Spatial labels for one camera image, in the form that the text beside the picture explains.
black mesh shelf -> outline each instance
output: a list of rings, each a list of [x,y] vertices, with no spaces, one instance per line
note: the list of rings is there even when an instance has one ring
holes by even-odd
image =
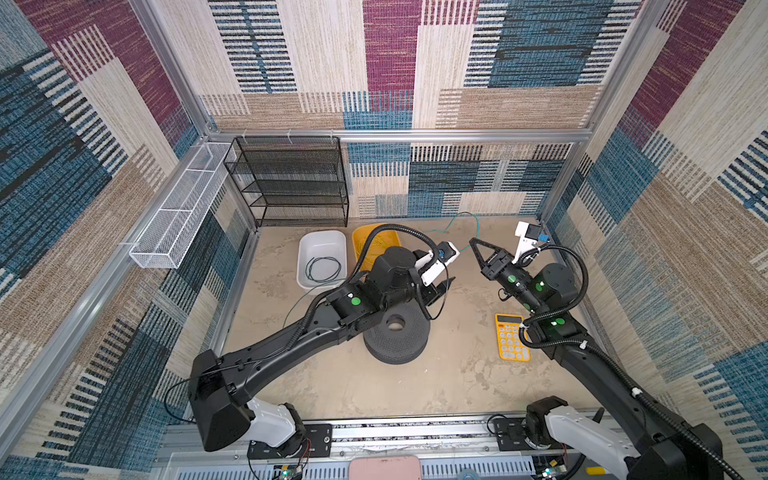
[[[227,170],[263,227],[346,227],[349,193],[336,137],[238,137]]]

pink pad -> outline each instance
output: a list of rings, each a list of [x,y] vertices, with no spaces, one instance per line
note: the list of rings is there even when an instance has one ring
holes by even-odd
[[[349,463],[349,480],[422,480],[422,463],[414,456],[358,458]]]

yellow object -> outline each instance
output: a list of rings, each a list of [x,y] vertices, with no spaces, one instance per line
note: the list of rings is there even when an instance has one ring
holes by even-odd
[[[531,359],[531,350],[520,343],[518,337],[518,330],[522,322],[523,317],[519,315],[496,313],[496,342],[498,343],[498,356],[502,360],[527,362]]]
[[[370,225],[363,225],[357,227],[352,232],[352,243],[355,245],[355,261],[360,258],[363,246],[366,244],[368,235],[374,228],[384,223],[371,223]],[[385,230],[378,233],[371,242],[371,246],[368,248],[365,261],[362,262],[361,270],[371,270],[373,267],[373,261],[384,253],[384,251],[390,247],[400,247],[400,238],[397,236],[397,232],[394,230]]]
[[[587,467],[585,471],[587,475],[608,475],[603,467]]]

yellow calculator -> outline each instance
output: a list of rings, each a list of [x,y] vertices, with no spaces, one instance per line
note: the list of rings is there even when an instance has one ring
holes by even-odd
[[[527,362],[531,359],[531,350],[520,342],[518,330],[523,322],[519,315],[496,313],[496,341],[498,356],[503,360]]]

white wire basket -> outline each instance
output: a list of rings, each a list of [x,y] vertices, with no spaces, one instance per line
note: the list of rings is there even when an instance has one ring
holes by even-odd
[[[224,159],[235,161],[230,144],[206,143],[131,248],[141,268],[178,268],[227,178]]]

